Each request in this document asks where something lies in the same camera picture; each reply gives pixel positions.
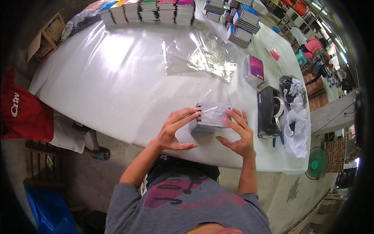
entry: electrical cord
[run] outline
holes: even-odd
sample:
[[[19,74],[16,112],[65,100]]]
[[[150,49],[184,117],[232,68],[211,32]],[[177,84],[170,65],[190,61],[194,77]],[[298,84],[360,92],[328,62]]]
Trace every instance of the electrical cord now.
[[[318,129],[317,131],[315,131],[311,136],[313,136],[314,134],[316,134],[319,130],[321,130],[322,128],[324,128],[326,125],[328,125],[329,123],[331,123],[334,119],[336,119],[341,113],[343,113],[343,111],[345,111],[348,107],[350,107],[351,105],[347,106],[344,110],[342,110],[337,116],[335,116],[335,118],[333,118],[332,120],[330,120],[330,122],[328,122],[327,124],[323,125],[320,129]]]

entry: finger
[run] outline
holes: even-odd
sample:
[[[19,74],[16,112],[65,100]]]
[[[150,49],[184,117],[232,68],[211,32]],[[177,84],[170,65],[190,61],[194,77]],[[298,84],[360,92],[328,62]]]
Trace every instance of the finger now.
[[[246,130],[242,126],[240,126],[237,123],[234,123],[233,121],[229,120],[228,118],[223,117],[222,118],[223,123],[226,127],[232,128],[237,134],[240,135],[240,137],[243,139],[246,136]]]
[[[224,138],[224,137],[216,137],[217,140],[220,141],[221,144],[223,144],[224,146],[228,147],[228,148],[232,148],[234,146],[234,143],[229,141],[228,139]]]
[[[248,124],[247,113],[245,112],[245,110],[242,110],[242,114],[243,114],[243,119]]]
[[[171,124],[173,126],[173,130],[177,131],[187,123],[191,122],[192,120],[196,119],[200,115],[200,111],[193,113],[192,115],[186,116],[177,122]]]
[[[187,108],[184,108],[184,109],[181,109],[181,110],[177,110],[175,112],[175,114],[168,119],[168,122],[169,122],[169,124],[173,124],[173,123],[177,122],[178,120],[180,120],[181,118],[183,118],[187,115],[192,115],[193,113],[195,113],[198,110],[199,109],[197,107],[194,107],[194,108],[187,107]]]
[[[240,114],[240,111],[236,109],[236,107],[233,107],[233,112],[237,113],[237,115],[239,115],[240,117],[242,116],[242,114]]]
[[[195,143],[172,143],[170,146],[170,149],[174,151],[178,151],[178,150],[189,150],[189,149],[193,149],[196,147],[197,147],[197,144]]]
[[[243,117],[240,117],[237,113],[233,112],[232,110],[226,110],[225,113],[233,118],[240,126],[242,126],[244,129],[248,129],[248,124],[245,122]]]

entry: concrete pillar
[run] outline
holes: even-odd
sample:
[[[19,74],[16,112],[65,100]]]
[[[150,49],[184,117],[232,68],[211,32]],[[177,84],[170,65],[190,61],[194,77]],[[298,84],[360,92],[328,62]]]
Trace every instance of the concrete pillar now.
[[[311,133],[322,135],[354,124],[355,98],[356,93],[350,92],[342,98],[312,111],[310,113]]]

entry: red shirt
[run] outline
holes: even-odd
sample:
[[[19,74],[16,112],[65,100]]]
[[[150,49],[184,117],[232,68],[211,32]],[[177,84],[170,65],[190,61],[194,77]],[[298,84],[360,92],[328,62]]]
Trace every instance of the red shirt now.
[[[14,71],[5,73],[1,89],[1,120],[8,132],[1,139],[53,139],[53,109],[28,91],[16,86]]]

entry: person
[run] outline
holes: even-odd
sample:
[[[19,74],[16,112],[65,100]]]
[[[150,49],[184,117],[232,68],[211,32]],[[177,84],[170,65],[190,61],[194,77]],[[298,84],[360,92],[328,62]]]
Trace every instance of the person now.
[[[82,130],[66,125],[54,110],[28,91],[14,84],[14,70],[7,70],[1,88],[1,139],[27,138],[73,150],[100,160],[108,160],[110,151],[85,146]]]
[[[305,57],[309,60],[313,58],[319,50],[322,48],[326,49],[326,40],[324,38],[317,39],[312,37],[306,40],[306,44],[301,45],[301,50],[304,53]]]
[[[198,108],[172,112],[158,135],[126,168],[114,187],[105,233],[271,233],[268,218],[258,203],[256,152],[245,111],[226,111],[236,122],[222,119],[240,135],[240,140],[230,142],[216,137],[243,157],[238,195],[216,182],[218,167],[159,155],[166,149],[198,147],[178,142],[175,132],[199,114]],[[148,190],[141,196],[138,188],[147,172]]]

